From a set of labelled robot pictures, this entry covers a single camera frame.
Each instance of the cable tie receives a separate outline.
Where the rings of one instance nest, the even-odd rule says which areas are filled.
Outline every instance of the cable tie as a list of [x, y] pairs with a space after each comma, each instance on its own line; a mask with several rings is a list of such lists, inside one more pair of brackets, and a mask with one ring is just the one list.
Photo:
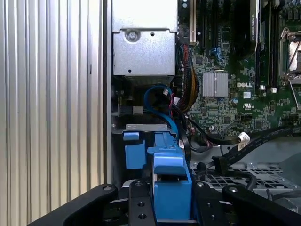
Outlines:
[[238, 144], [238, 151], [240, 151], [241, 149], [243, 149], [250, 142], [250, 137], [245, 132], [242, 132], [238, 136], [238, 139], [240, 140], [240, 143]]

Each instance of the motherboard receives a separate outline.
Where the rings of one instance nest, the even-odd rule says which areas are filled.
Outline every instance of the motherboard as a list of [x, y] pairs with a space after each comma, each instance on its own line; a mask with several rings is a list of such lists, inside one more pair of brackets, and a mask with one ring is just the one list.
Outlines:
[[[235, 1], [205, 2], [204, 10], [201, 2], [196, 1], [195, 27], [198, 31], [198, 22], [206, 25], [202, 34], [196, 34], [197, 37], [203, 35], [202, 43], [198, 39], [194, 43], [191, 38], [193, 10], [184, 4], [179, 9], [182, 15], [179, 18], [179, 36], [193, 48], [193, 63], [200, 83], [199, 96], [189, 111], [191, 118], [211, 134], [221, 134], [225, 127], [233, 123], [243, 124], [250, 131], [289, 123], [300, 124], [301, 112], [296, 99], [301, 102], [301, 89], [294, 87], [292, 90], [289, 85], [282, 84], [278, 73], [278, 55], [283, 54], [281, 59], [285, 66], [293, 58], [294, 70], [298, 70], [296, 48], [301, 50], [301, 46], [292, 42], [279, 52], [279, 42], [285, 28], [289, 28], [290, 32], [301, 30], [301, 5], [285, 1], [280, 9], [273, 7], [269, 1], [259, 1], [261, 13], [258, 17], [256, 52], [239, 59], [233, 44]], [[214, 4], [218, 4], [218, 11], [214, 11]], [[206, 18], [199, 21], [198, 17], [205, 11]], [[218, 81], [215, 90], [210, 85], [212, 78]], [[237, 132], [234, 129], [228, 135]]]

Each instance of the blue plastic latch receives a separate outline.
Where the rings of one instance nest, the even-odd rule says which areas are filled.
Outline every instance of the blue plastic latch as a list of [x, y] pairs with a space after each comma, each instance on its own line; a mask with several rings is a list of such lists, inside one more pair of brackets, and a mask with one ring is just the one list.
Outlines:
[[184, 156], [181, 153], [155, 153], [154, 173], [165, 175], [186, 175]]
[[125, 150], [127, 169], [142, 169], [146, 164], [145, 141], [139, 145], [126, 145]]
[[139, 132], [128, 132], [123, 134], [124, 141], [139, 140]]

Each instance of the blue drive bracket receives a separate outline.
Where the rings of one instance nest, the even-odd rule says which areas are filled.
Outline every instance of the blue drive bracket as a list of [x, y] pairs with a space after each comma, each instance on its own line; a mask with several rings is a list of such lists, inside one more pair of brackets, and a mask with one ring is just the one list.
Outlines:
[[139, 132], [125, 132], [123, 141], [131, 143], [125, 145], [127, 169], [142, 169], [146, 164], [145, 140], [140, 141]]
[[183, 150], [169, 132], [155, 132], [155, 145], [149, 147], [147, 152], [154, 156], [155, 175], [177, 178], [164, 180], [164, 177], [161, 177], [153, 182], [156, 218], [189, 220], [192, 181]]

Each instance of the screw hole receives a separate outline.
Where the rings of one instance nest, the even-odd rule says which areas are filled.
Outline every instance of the screw hole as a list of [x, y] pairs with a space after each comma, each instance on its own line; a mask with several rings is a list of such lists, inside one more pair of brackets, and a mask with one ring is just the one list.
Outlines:
[[141, 220], [144, 220], [144, 219], [146, 219], [146, 215], [142, 213], [138, 216], [138, 218]]
[[140, 207], [143, 207], [144, 205], [145, 205], [144, 202], [138, 203], [138, 206], [140, 206]]

